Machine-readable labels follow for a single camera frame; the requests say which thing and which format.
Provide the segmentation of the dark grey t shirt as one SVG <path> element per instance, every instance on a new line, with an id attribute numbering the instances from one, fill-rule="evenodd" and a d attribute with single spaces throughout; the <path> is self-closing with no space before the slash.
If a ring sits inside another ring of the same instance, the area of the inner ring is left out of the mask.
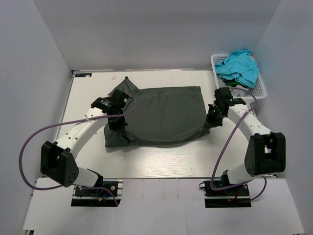
<path id="1" fill-rule="evenodd" d="M 115 89 L 132 98 L 123 109 L 127 126 L 105 125 L 106 148 L 181 144 L 210 133 L 199 86 L 139 89 L 125 78 Z"/>

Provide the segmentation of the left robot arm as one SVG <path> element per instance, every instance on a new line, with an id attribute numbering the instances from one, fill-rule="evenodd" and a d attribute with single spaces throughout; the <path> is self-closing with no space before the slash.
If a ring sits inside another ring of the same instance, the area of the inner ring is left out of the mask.
<path id="1" fill-rule="evenodd" d="M 124 107 L 132 99 L 126 93 L 97 98 L 83 119 L 66 122 L 74 126 L 55 142 L 46 141 L 41 147 L 40 172 L 64 187 L 71 185 L 100 189 L 103 176 L 93 170 L 81 168 L 76 157 L 84 145 L 103 126 L 125 127 Z"/>

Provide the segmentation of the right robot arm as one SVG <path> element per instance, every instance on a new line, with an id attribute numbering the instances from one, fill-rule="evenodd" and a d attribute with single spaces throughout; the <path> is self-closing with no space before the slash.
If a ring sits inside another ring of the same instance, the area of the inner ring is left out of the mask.
<path id="1" fill-rule="evenodd" d="M 241 98 L 217 98 L 209 105 L 206 125 L 222 126 L 227 118 L 235 123 L 230 136 L 218 157 L 220 161 L 233 138 L 240 130 L 248 141 L 243 163 L 226 170 L 221 176 L 221 184 L 210 187 L 213 191 L 240 187 L 254 178 L 284 172 L 286 169 L 286 137 L 281 132 L 273 132 L 265 127 Z"/>

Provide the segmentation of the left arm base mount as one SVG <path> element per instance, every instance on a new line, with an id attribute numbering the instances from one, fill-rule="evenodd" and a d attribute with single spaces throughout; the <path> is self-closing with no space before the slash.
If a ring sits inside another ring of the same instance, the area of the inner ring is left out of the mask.
<path id="1" fill-rule="evenodd" d="M 123 179 L 104 179 L 100 189 L 75 186 L 72 207 L 118 207 L 123 193 Z"/>

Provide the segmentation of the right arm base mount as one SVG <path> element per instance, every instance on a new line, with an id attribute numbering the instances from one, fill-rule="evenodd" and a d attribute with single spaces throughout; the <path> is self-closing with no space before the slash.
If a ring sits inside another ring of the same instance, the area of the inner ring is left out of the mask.
<path id="1" fill-rule="evenodd" d="M 204 203 L 207 209 L 250 208 L 250 194 L 247 185 L 214 191 L 209 181 L 202 181 L 199 188 L 204 191 Z"/>

